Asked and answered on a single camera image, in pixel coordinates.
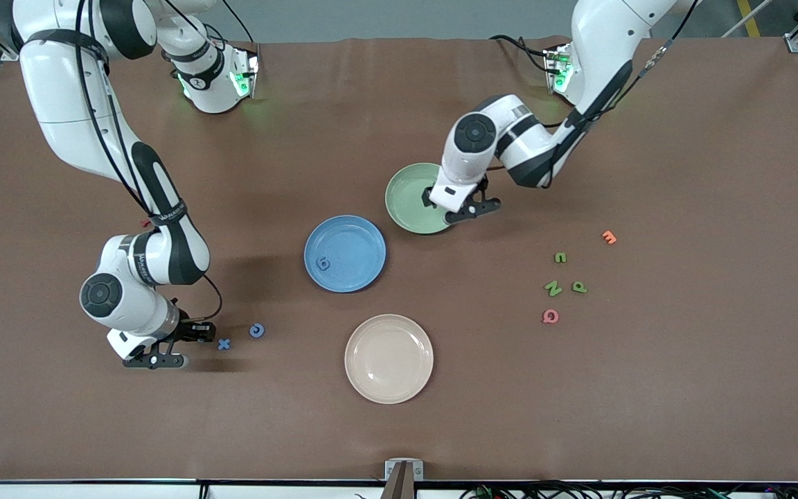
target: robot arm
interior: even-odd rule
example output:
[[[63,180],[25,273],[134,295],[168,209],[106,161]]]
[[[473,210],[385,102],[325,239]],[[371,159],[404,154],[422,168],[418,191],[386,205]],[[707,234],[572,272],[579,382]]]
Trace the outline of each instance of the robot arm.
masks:
[[[550,54],[558,73],[551,89],[574,109],[550,133],[514,95],[486,99],[455,123],[445,143],[435,185],[424,203],[446,208],[447,223],[500,208],[485,199],[491,156],[525,187],[549,187],[568,155],[630,78],[633,53],[675,0],[579,0],[572,16],[572,42]],[[472,195],[482,193],[482,201]]]
[[[159,45],[177,69],[184,95],[196,108],[210,114],[231,110],[254,92],[257,53],[248,53],[230,44],[214,44],[205,25],[194,14],[205,12],[215,0],[147,0],[156,19]]]
[[[202,1],[172,3],[180,3],[178,8],[186,7],[188,12],[194,12],[193,6],[210,7],[210,2]],[[199,281],[209,268],[209,248],[162,160],[125,122],[107,72],[110,57],[136,59],[151,53],[157,33],[175,35],[168,45],[175,53],[181,53],[180,47],[188,50],[193,35],[196,42],[202,36],[175,28],[183,19],[174,21],[152,1],[148,6],[140,0],[2,0],[0,10],[4,11],[0,19],[10,20],[6,29],[19,47],[26,91],[48,145],[73,167],[124,183],[155,225],[147,233],[107,241],[95,274],[82,285],[82,309],[112,328],[107,339],[126,366],[183,367],[186,359],[171,354],[174,341],[210,342],[215,328],[209,322],[191,322],[154,287]],[[80,30],[72,28],[77,17]],[[190,95],[198,107],[228,110],[244,96],[227,75],[227,57],[218,55],[211,42],[204,44],[214,53],[196,45],[194,53],[202,55],[175,64],[186,64],[181,69],[186,75],[200,67],[214,75],[206,76],[205,88]],[[210,60],[220,64],[217,71],[203,64]],[[87,211],[91,217],[107,217],[105,205]],[[158,349],[163,341],[170,342],[165,354]]]

